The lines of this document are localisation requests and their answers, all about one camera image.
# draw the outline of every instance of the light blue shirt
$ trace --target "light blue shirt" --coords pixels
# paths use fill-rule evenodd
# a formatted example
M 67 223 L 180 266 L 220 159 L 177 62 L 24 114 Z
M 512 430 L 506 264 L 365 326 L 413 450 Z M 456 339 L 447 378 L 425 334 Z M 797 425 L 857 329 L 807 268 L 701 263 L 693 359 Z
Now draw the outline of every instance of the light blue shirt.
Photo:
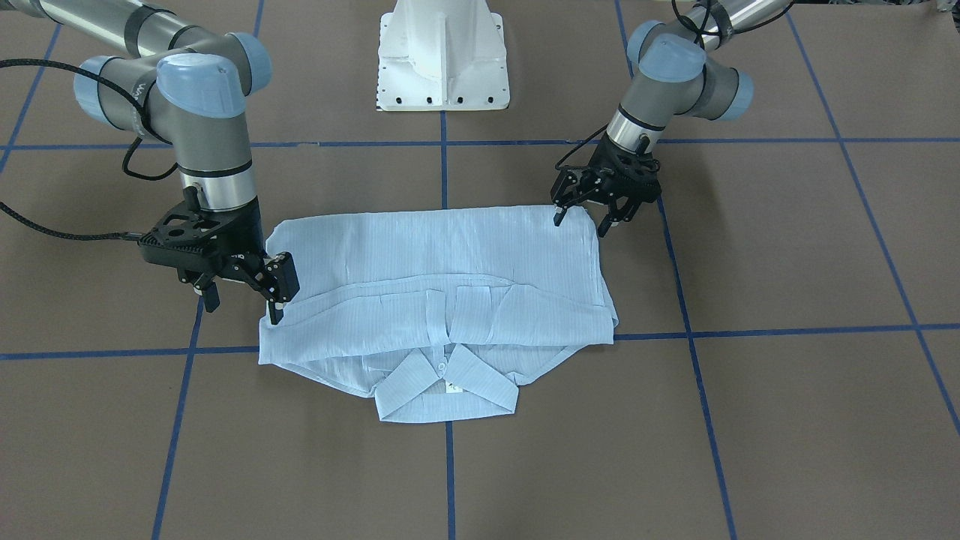
M 300 292 L 260 321 L 260 363 L 361 397 L 380 420 L 516 410 L 529 384 L 581 348 L 612 344 L 616 312 L 592 220 L 547 206 L 330 215 L 284 221 Z

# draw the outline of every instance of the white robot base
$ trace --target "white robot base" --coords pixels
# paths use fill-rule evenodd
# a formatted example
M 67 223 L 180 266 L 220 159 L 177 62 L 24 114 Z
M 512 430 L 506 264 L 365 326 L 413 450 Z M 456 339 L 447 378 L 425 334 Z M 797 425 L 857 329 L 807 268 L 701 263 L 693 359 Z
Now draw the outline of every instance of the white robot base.
M 398 0 L 380 18 L 378 110 L 510 105 L 503 18 L 485 0 Z

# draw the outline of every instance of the robotic arm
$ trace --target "robotic arm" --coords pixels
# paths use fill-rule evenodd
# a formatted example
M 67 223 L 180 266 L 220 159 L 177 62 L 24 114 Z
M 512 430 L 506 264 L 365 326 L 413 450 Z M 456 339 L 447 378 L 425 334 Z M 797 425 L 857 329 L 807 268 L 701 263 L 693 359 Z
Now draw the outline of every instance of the robotic arm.
M 267 300 L 271 321 L 300 285 L 293 258 L 264 248 L 253 181 L 245 96 L 270 82 L 263 45 L 249 34 L 217 36 L 136 0 L 0 0 L 0 11 L 49 18 L 126 50 L 133 60 L 95 57 L 81 68 L 124 88 L 124 96 L 81 76 L 84 111 L 114 128 L 174 146 L 183 202 L 137 239 L 143 258 L 177 269 L 181 282 L 220 304 L 214 279 L 245 282 Z
M 561 166 L 565 158 L 558 163 L 560 175 L 550 193 L 557 206 L 554 224 L 561 224 L 569 208 L 592 201 L 609 209 L 597 228 L 602 237 L 611 226 L 633 219 L 640 204 L 656 202 L 660 163 L 652 151 L 670 118 L 734 120 L 753 99 L 750 77 L 707 53 L 779 17 L 791 4 L 700 0 L 670 24 L 652 20 L 640 25 L 627 46 L 636 67 L 634 81 L 588 165 Z

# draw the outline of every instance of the brown floor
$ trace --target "brown floor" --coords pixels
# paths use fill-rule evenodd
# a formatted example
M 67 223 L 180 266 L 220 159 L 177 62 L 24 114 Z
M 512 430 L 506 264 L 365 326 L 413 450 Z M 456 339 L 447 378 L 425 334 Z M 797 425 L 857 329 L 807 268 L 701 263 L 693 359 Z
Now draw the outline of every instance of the brown floor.
M 439 115 L 374 110 L 393 0 L 163 2 L 273 55 L 248 108 L 267 232 L 548 203 L 564 142 L 630 81 L 621 30 L 673 16 L 489 3 L 513 102 Z M 0 58 L 113 52 L 55 31 L 0 12 Z M 510 417 L 380 423 L 372 401 L 258 366 L 244 287 L 201 316 L 130 244 L 0 219 L 0 538 L 960 538 L 949 15 L 797 6 L 714 57 L 752 75 L 751 110 L 671 124 L 662 207 L 602 242 L 617 343 L 524 387 Z M 121 174 L 131 135 L 87 118 L 69 74 L 0 75 L 5 203 L 79 233 L 146 229 L 176 203 L 175 179 Z

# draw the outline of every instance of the blue tape line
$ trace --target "blue tape line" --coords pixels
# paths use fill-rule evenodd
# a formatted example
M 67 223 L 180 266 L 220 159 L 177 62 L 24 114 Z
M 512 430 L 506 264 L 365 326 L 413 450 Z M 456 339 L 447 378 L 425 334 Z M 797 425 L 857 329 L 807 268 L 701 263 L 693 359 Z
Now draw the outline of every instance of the blue tape line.
M 923 331 L 956 331 L 960 330 L 960 323 L 935 323 L 920 325 Z M 695 339 L 722 338 L 722 337 L 756 337 L 776 335 L 822 335 L 831 333 L 886 333 L 898 331 L 913 331 L 911 325 L 889 325 L 872 327 L 822 327 L 796 329 L 757 329 L 757 330 L 727 330 L 727 331 L 695 331 Z M 686 339 L 686 332 L 667 331 L 651 333 L 617 333 L 614 341 L 651 341 L 658 339 Z M 189 353 L 189 349 L 126 349 L 103 351 L 52 351 L 40 353 L 0 353 L 3 360 L 54 360 L 54 359 L 82 359 L 104 357 L 141 357 L 141 356 L 180 356 Z M 256 354 L 260 348 L 256 345 L 197 347 L 196 356 L 205 355 L 235 355 Z
M 707 425 L 707 439 L 710 443 L 710 453 L 713 455 L 713 468 L 716 471 L 717 484 L 720 487 L 720 499 L 723 502 L 724 515 L 727 517 L 727 530 L 730 533 L 731 540 L 736 540 L 736 525 L 733 523 L 733 511 L 730 505 L 730 496 L 727 493 L 727 480 L 723 473 L 723 463 L 720 461 L 720 450 L 717 447 L 716 434 L 713 431 L 713 419 L 710 415 L 707 389 L 704 386 L 703 374 L 700 371 L 700 358 L 697 356 L 697 346 L 693 338 L 693 331 L 690 327 L 690 316 L 686 310 L 684 285 L 680 279 L 680 267 L 677 265 L 677 255 L 673 250 L 673 240 L 670 237 L 670 226 L 667 224 L 666 208 L 663 206 L 662 198 L 657 200 L 657 208 L 660 210 L 660 220 L 663 223 L 663 240 L 666 242 L 666 252 L 667 255 L 670 256 L 670 263 L 673 265 L 673 277 L 677 285 L 677 300 L 680 303 L 680 314 L 684 319 L 685 336 L 690 349 L 690 361 L 693 364 L 693 374 L 696 377 L 697 391 L 700 394 L 700 408 L 703 410 L 704 423 Z
M 960 137 L 913 137 L 913 138 L 844 138 L 845 142 L 864 143 L 934 143 L 960 142 Z M 529 140 L 448 140 L 446 146 L 567 146 L 579 144 L 581 140 L 562 139 L 529 139 Z M 597 144 L 592 140 L 588 144 Z M 810 144 L 834 143 L 835 137 L 730 137 L 730 138 L 662 138 L 658 144 Z M 318 147 L 391 147 L 391 146 L 442 146 L 439 140 L 303 140 L 303 141 L 260 141 L 252 142 L 252 148 L 297 148 L 299 146 Z M 127 144 L 14 144 L 0 147 L 7 152 L 16 151 L 51 151 L 51 150 L 126 150 Z M 168 144 L 144 143 L 140 150 L 157 150 L 170 148 Z
M 936 330 L 960 330 L 960 323 L 957 323 L 957 324 L 945 323 L 945 324 L 940 324 L 940 325 L 920 325 L 920 329 L 923 330 L 923 331 L 928 331 L 928 330 L 935 330 L 935 331 L 936 331 Z
M 256 20 L 253 22 L 253 37 L 260 37 L 260 21 L 263 20 L 263 5 L 265 0 L 260 0 L 256 6 Z
M 873 327 L 830 327 L 830 328 L 795 328 L 795 329 L 771 329 L 771 330 L 727 330 L 727 331 L 696 331 L 693 337 L 712 338 L 712 337 L 760 337 L 768 335 L 825 335 L 831 333 L 871 333 L 871 332 L 895 332 L 895 331 L 913 331 L 911 325 L 890 325 Z
M 634 64 L 630 61 L 630 55 L 627 54 L 627 28 L 623 25 L 623 11 L 620 10 L 620 0 L 613 0 L 616 6 L 616 22 L 620 25 L 620 40 L 623 42 L 623 58 L 627 60 L 627 70 L 630 72 L 630 78 L 634 77 Z
M 879 243 L 880 250 L 883 252 L 883 257 L 887 261 L 887 266 L 890 268 L 890 274 L 893 276 L 894 283 L 897 285 L 897 291 L 900 293 L 900 298 L 903 300 L 903 306 L 906 308 L 906 312 L 910 317 L 910 322 L 917 334 L 917 339 L 920 341 L 920 347 L 924 351 L 924 356 L 926 356 L 926 363 L 930 366 L 930 371 L 933 373 L 933 379 L 936 380 L 937 386 L 940 388 L 940 395 L 943 397 L 944 404 L 947 406 L 950 420 L 953 421 L 953 428 L 956 430 L 957 434 L 960 435 L 960 417 L 957 416 L 956 408 L 953 406 L 953 400 L 950 399 L 949 392 L 947 392 L 947 386 L 944 384 L 943 378 L 940 376 L 940 370 L 937 368 L 937 363 L 933 359 L 933 354 L 930 353 L 930 349 L 926 345 L 924 332 L 921 329 L 919 321 L 917 320 L 917 315 L 914 312 L 913 307 L 910 306 L 910 299 L 907 298 L 906 289 L 903 287 L 903 282 L 900 280 L 900 274 L 897 272 L 897 266 L 894 264 L 893 258 L 890 255 L 890 250 L 887 249 L 887 243 L 883 239 L 883 234 L 880 232 L 880 226 L 874 217 L 873 210 L 870 208 L 870 203 L 867 201 L 867 194 L 863 190 L 863 185 L 860 183 L 860 177 L 856 173 L 856 167 L 853 166 L 853 160 L 850 157 L 850 152 L 847 151 L 847 144 L 840 135 L 840 129 L 837 127 L 836 119 L 833 117 L 833 112 L 830 110 L 829 103 L 827 103 L 827 96 L 824 93 L 823 87 L 820 85 L 820 80 L 817 78 L 817 74 L 813 71 L 813 64 L 810 62 L 810 57 L 807 55 L 806 49 L 804 48 L 804 42 L 800 38 L 800 33 L 797 32 L 797 26 L 794 24 L 793 17 L 790 16 L 790 13 L 786 15 L 786 19 L 787 23 L 790 25 L 791 32 L 793 32 L 794 39 L 797 40 L 797 46 L 800 48 L 801 56 L 804 57 L 806 69 L 810 73 L 810 79 L 813 80 L 813 85 L 816 86 L 817 94 L 820 96 L 820 101 L 823 103 L 824 110 L 827 112 L 827 119 L 830 122 L 830 126 L 833 128 L 837 142 L 840 144 L 840 150 L 843 152 L 844 160 L 847 162 L 847 168 L 850 169 L 850 174 L 853 178 L 853 184 L 856 186 L 856 192 L 860 196 L 860 202 L 863 204 L 863 208 L 867 212 L 867 218 L 870 220 L 870 226 L 874 229 L 876 241 Z
M 841 137 L 844 142 L 960 142 L 960 136 L 918 136 L 918 137 Z
M 447 200 L 446 174 L 446 111 L 440 111 L 440 199 L 441 208 L 449 208 Z M 446 422 L 446 536 L 448 540 L 457 537 L 457 506 L 453 482 L 453 422 Z
M 204 299 L 197 299 L 197 314 L 193 321 L 193 332 L 190 334 L 190 348 L 183 364 L 183 379 L 180 382 L 180 397 L 177 400 L 177 414 L 174 416 L 174 428 L 170 434 L 170 447 L 167 450 L 167 462 L 163 468 L 163 483 L 160 485 L 160 497 L 156 501 L 156 516 L 154 518 L 154 532 L 152 540 L 159 540 L 160 528 L 163 526 L 163 512 L 167 506 L 167 494 L 170 492 L 170 477 L 174 472 L 174 459 L 177 458 L 177 443 L 180 442 L 180 426 L 183 422 L 183 409 L 186 406 L 186 393 L 190 388 L 190 375 L 193 373 L 193 358 L 197 349 L 197 339 L 200 337 L 200 324 L 204 319 Z
M 201 355 L 237 355 L 245 353 L 259 353 L 260 348 L 256 345 L 240 347 L 197 347 L 197 356 Z
M 17 144 L 13 150 L 47 151 L 47 150 L 126 150 L 129 144 Z M 156 150 L 171 148 L 168 144 L 143 143 L 137 150 Z
M 453 422 L 446 422 L 446 537 L 457 538 L 457 511 L 453 483 Z
M 440 204 L 446 210 L 450 208 L 447 200 L 446 176 L 446 111 L 440 111 Z
M 9 353 L 0 354 L 3 360 L 54 360 L 78 358 L 114 358 L 137 356 L 180 356 L 189 352 L 188 349 L 128 349 L 121 351 L 59 351 L 50 353 Z
M 662 138 L 658 144 L 777 144 L 777 143 L 816 143 L 836 142 L 835 138 L 818 137 L 766 137 L 766 138 Z
M 686 339 L 685 331 L 664 331 L 658 333 L 615 333 L 613 341 L 649 341 L 653 339 Z
M 43 53 L 44 60 L 50 60 L 50 55 L 54 53 L 54 47 L 57 45 L 57 38 L 60 37 L 60 28 L 61 26 L 58 24 L 54 28 L 54 33 L 50 35 L 50 42 L 47 44 L 47 50 L 45 53 Z M 13 151 L 16 138 L 20 135 L 20 128 L 23 127 L 23 121 L 27 119 L 27 110 L 30 109 L 30 104 L 34 101 L 36 88 L 40 85 L 40 78 L 43 77 L 43 72 L 45 70 L 45 67 L 40 67 L 40 69 L 36 71 L 33 83 L 30 84 L 30 91 L 27 92 L 27 99 L 24 100 L 23 107 L 20 108 L 20 114 L 16 117 L 16 124 L 13 125 L 13 132 L 10 134 L 10 140 L 7 142 L 6 148 L 4 148 L 3 156 L 0 156 L 0 173 L 2 173 L 4 167 L 7 166 L 7 160 L 10 158 L 10 153 Z

